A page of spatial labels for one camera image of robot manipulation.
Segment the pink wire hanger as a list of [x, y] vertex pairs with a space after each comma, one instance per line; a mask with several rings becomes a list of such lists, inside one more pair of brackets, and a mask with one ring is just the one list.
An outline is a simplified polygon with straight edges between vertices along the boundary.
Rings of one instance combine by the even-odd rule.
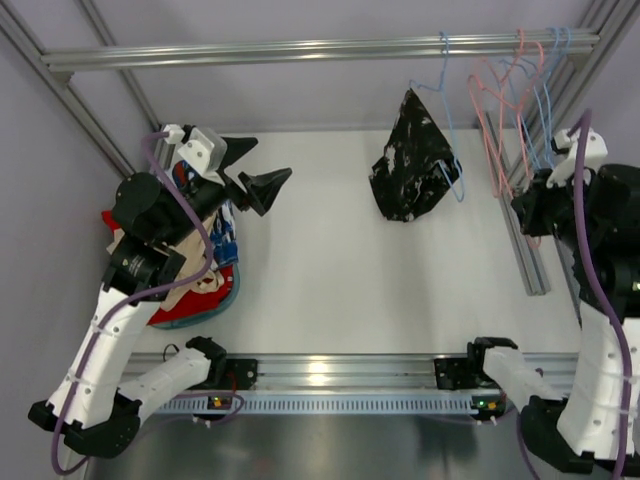
[[[507, 196], [509, 199], [513, 199], [515, 194], [515, 187], [508, 179], [507, 167], [503, 163], [503, 154], [506, 150], [504, 143], [506, 119], [512, 120], [519, 140], [521, 160], [517, 163], [517, 166], [524, 163], [525, 173], [529, 173], [527, 145], [522, 132], [524, 100], [518, 91], [510, 93], [510, 81], [524, 53], [524, 39], [524, 33], [519, 30], [518, 47], [514, 51], [512, 61], [507, 63], [503, 73], [498, 72], [487, 56], [482, 56], [475, 62], [472, 73], [467, 78], [466, 83], [472, 106], [475, 113], [478, 114], [490, 173], [492, 195], [495, 198]], [[489, 118], [485, 110], [486, 100], [494, 100], [497, 106], [497, 139], [493, 137], [492, 129], [489, 126]]]
[[489, 138], [486, 122], [480, 122], [491, 193], [496, 199], [512, 200], [516, 190], [515, 182], [508, 178], [507, 168], [503, 164], [505, 121], [509, 120], [517, 132], [520, 159], [516, 164], [524, 168], [525, 178], [532, 179], [541, 168], [541, 160], [525, 120], [525, 110], [530, 101], [539, 99], [538, 84], [544, 71], [544, 48], [538, 41], [528, 41], [520, 30], [518, 46], [511, 58], [492, 63], [483, 57], [467, 80], [469, 96], [476, 112], [482, 110], [487, 100], [494, 101], [497, 107], [497, 140]]

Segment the blue patterned trousers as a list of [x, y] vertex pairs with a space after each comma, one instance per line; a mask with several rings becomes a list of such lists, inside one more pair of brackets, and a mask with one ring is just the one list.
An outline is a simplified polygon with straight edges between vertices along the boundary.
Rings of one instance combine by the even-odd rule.
[[[173, 160], [170, 176], [174, 184], [181, 190], [193, 184], [200, 176], [185, 160]], [[213, 271], [229, 267], [239, 261], [235, 216], [233, 205], [226, 200], [216, 211], [210, 231], [213, 246]]]

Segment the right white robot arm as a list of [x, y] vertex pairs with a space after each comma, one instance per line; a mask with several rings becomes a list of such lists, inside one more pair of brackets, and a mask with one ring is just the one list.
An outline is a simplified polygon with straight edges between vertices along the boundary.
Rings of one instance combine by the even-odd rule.
[[580, 347], [568, 395], [529, 367], [511, 340], [478, 337], [467, 354], [475, 376], [494, 383], [520, 414], [528, 451], [564, 473], [595, 466], [615, 478], [639, 475], [639, 170], [589, 170], [579, 233], [571, 184], [535, 173], [511, 202], [521, 229], [552, 235], [573, 252]]

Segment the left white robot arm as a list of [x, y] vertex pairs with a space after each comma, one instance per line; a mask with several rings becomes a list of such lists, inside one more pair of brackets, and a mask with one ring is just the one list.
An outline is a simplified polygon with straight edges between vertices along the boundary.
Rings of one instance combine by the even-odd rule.
[[111, 459], [169, 401], [196, 389], [215, 390], [226, 376], [226, 350], [190, 339], [171, 359], [133, 381], [123, 372], [135, 343], [169, 292], [199, 281], [214, 260], [204, 222], [224, 203], [266, 214], [291, 170], [262, 175], [226, 169], [256, 146], [253, 137], [207, 141], [187, 157], [195, 177], [177, 186], [153, 163], [123, 180], [112, 216], [122, 237], [102, 277], [87, 333], [60, 386], [34, 403], [31, 422], [82, 459]]

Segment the beige trousers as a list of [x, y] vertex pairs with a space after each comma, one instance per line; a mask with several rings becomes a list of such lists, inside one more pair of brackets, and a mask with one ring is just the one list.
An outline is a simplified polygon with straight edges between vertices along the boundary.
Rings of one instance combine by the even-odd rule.
[[[107, 252], [113, 254], [124, 237], [124, 230], [112, 218], [110, 210], [102, 212], [102, 220], [113, 233], [113, 242], [106, 247]], [[176, 282], [192, 277], [205, 265], [205, 244], [198, 231], [189, 234], [174, 250], [185, 258], [185, 262], [176, 277]], [[224, 284], [223, 277], [214, 274], [210, 270], [210, 267], [211, 265], [208, 265], [207, 271], [197, 279], [182, 286], [172, 287], [167, 293], [166, 298], [162, 301], [160, 310], [162, 312], [171, 312], [189, 292], [202, 295], [217, 291], [221, 288]]]

